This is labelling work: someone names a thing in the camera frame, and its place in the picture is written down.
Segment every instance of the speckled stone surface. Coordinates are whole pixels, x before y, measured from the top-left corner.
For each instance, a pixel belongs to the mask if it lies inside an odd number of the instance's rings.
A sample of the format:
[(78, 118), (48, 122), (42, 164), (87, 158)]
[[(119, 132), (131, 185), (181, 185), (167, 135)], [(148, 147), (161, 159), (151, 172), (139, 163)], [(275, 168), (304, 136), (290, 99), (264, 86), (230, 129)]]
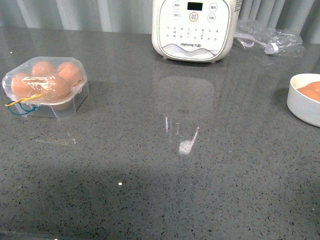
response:
[(0, 28), (0, 75), (82, 62), (90, 96), (58, 121), (0, 90), (0, 232), (101, 240), (320, 239), (320, 128), (287, 107), (320, 45), (275, 58), (165, 60), (147, 34)]

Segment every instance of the yellow rubber band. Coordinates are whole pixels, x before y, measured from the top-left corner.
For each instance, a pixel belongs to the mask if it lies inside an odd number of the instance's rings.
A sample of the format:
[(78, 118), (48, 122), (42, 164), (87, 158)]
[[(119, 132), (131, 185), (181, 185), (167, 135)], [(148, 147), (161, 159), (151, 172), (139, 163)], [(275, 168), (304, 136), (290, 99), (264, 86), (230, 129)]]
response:
[(17, 104), (17, 103), (26, 102), (26, 101), (29, 101), (29, 100), (32, 100), (32, 99), (37, 99), (37, 98), (41, 97), (41, 95), (42, 95), (42, 94), (38, 94), (38, 95), (31, 96), (31, 97), (21, 98), (21, 99), (19, 99), (19, 100), (17, 100), (17, 101), (8, 103), (8, 104), (6, 104), (5, 106), (6, 106), (6, 107), (11, 107), (11, 106), (13, 106), (13, 105), (15, 105), (15, 104)]

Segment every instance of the rubber band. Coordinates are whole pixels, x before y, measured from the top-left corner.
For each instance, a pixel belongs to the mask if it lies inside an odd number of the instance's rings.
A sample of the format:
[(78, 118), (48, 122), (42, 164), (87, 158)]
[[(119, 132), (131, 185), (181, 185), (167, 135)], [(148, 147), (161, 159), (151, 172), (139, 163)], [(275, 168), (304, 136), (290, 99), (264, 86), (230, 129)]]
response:
[(19, 100), (17, 100), (17, 101), (12, 101), (12, 102), (10, 102), (10, 103), (7, 103), (5, 106), (6, 106), (6, 107), (11, 107), (11, 106), (13, 106), (13, 105), (15, 105), (15, 104), (18, 104), (18, 103), (21, 103), (21, 102), (26, 102), (26, 101), (29, 101), (29, 100), (32, 100), (32, 99), (37, 99), (37, 98), (39, 98), (39, 97), (41, 97), (41, 94), (34, 95), (34, 96), (31, 96), (31, 97), (21, 98), (21, 99), (19, 99)]
[[(25, 97), (25, 98), (21, 98), (17, 101), (10, 101), (9, 103), (5, 104), (5, 106), (9, 109), (9, 111), (14, 114), (14, 115), (27, 115), (35, 110), (38, 110), (40, 107), (38, 106), (33, 106), (31, 109), (25, 109), (21, 102), (26, 102), (26, 101), (29, 101), (29, 100), (32, 100), (32, 99), (37, 99), (41, 97), (41, 94), (38, 94), (38, 95), (34, 95), (34, 96), (31, 96), (31, 97)], [(24, 113), (18, 113), (18, 112), (15, 112), (15, 111), (12, 111), (12, 109), (10, 108), (11, 106), (15, 105), (15, 104), (19, 104), (20, 105), (20, 108), (25, 111)]]
[(22, 110), (23, 111), (25, 111), (24, 113), (17, 113), (17, 112), (15, 112), (15, 111), (12, 111), (12, 109), (10, 108), (10, 106), (8, 106), (7, 108), (9, 109), (9, 111), (12, 113), (12, 114), (14, 114), (14, 115), (19, 115), (19, 116), (21, 116), (21, 115), (26, 115), (26, 114), (29, 114), (29, 113), (31, 113), (31, 112), (33, 112), (33, 111), (35, 111), (35, 110), (38, 110), (40, 107), (38, 107), (38, 106), (33, 106), (30, 110), (28, 110), (28, 109), (25, 109), (23, 106), (22, 106), (22, 104), (21, 104), (21, 102), (16, 102), (16, 103), (18, 103), (19, 105), (20, 105), (20, 107), (22, 108)]

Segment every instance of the digital display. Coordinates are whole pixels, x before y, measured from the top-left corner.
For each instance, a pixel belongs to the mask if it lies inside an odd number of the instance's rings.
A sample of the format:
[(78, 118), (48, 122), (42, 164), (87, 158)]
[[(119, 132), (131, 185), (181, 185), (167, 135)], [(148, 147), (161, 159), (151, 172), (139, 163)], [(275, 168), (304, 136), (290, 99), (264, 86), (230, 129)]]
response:
[(202, 2), (188, 2), (188, 10), (202, 11)]

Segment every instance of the button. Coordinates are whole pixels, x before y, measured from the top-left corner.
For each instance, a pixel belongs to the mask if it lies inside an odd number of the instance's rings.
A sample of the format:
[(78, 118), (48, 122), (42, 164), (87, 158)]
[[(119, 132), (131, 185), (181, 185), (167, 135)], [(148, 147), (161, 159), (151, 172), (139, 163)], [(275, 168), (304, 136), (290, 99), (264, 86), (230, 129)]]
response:
[(196, 12), (190, 13), (189, 19), (190, 19), (192, 22), (197, 21), (197, 20), (198, 20), (198, 13), (196, 13)]
[(215, 12), (218, 9), (218, 5), (215, 2), (213, 2), (210, 4), (209, 9), (210, 9), (210, 12)]
[(208, 15), (208, 21), (210, 23), (214, 22), (216, 20), (216, 15), (214, 15), (213, 13)]
[(181, 8), (181, 3), (180, 3), (180, 1), (175, 1), (175, 2), (173, 3), (173, 8), (174, 8), (175, 10), (179, 10), (179, 9)]
[(180, 12), (175, 11), (175, 12), (173, 13), (173, 19), (174, 19), (174, 20), (178, 20), (179, 18), (180, 18)]

